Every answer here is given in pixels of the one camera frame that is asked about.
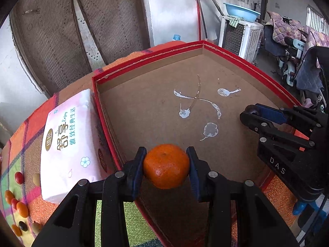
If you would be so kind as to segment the blue gloved hand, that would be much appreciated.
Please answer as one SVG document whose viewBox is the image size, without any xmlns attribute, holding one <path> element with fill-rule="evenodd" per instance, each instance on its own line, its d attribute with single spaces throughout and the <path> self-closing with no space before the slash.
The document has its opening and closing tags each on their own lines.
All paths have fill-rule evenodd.
<svg viewBox="0 0 329 247">
<path fill-rule="evenodd" d="M 303 227 L 305 226 L 305 224 L 307 224 L 312 214 L 316 213 L 319 210 L 323 200 L 324 200 L 324 195 L 321 194 L 320 197 L 314 202 L 305 204 L 303 202 L 297 201 L 295 203 L 293 207 L 293 215 L 299 213 L 299 217 L 297 218 L 297 224 L 299 228 L 301 228 L 304 232 L 306 232 L 306 229 L 304 229 Z M 327 216 L 328 216 L 328 199 L 326 200 L 324 207 L 320 212 L 320 216 L 317 219 L 312 229 L 312 232 L 314 234 L 319 232 Z"/>
</svg>

